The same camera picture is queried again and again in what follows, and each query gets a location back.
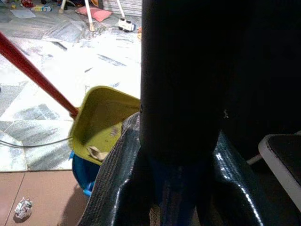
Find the yellow dustpan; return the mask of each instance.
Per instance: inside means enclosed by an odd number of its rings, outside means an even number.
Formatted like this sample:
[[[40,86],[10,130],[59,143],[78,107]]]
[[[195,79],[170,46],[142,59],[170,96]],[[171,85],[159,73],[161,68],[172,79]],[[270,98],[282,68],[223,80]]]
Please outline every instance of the yellow dustpan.
[[[109,152],[120,137],[122,122],[139,111],[140,100],[106,86],[92,88],[85,96],[70,135],[72,146],[80,158],[98,165],[88,147]]]

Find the pink pillow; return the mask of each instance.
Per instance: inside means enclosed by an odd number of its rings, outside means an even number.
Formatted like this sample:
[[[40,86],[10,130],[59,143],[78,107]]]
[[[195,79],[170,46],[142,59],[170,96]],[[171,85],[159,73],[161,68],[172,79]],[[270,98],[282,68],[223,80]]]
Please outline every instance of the pink pillow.
[[[96,7],[90,7],[90,11],[91,11],[92,18],[94,18],[98,22],[102,22],[104,19],[108,18],[112,14],[112,12],[110,11],[96,8]],[[86,6],[83,6],[75,10],[75,12],[82,15],[87,15],[87,8]]]

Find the black pipe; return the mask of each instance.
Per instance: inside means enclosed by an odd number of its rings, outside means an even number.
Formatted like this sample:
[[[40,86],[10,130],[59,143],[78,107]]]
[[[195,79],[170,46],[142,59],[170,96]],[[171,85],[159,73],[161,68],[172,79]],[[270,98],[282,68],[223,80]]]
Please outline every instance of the black pipe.
[[[214,150],[250,12],[248,0],[143,0],[144,151],[187,164]]]

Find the dustpan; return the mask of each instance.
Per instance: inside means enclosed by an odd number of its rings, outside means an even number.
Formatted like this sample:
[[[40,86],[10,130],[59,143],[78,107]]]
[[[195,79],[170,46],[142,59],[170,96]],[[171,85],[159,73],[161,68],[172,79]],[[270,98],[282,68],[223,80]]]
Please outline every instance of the dustpan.
[[[139,111],[139,99],[110,87],[98,86],[87,93],[78,109],[1,32],[0,53],[69,111],[75,119],[70,132],[75,154],[101,165],[89,155],[87,148],[94,146],[100,152],[109,152],[120,137],[123,120]]]

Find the scattered paper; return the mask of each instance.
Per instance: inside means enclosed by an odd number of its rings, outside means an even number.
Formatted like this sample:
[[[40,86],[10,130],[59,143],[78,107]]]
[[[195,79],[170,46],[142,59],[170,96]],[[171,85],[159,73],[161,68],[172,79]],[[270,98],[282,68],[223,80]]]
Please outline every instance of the scattered paper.
[[[15,10],[11,10],[11,12],[14,14],[14,16],[18,18],[36,17],[36,15],[33,12],[31,12],[29,9],[15,9]]]

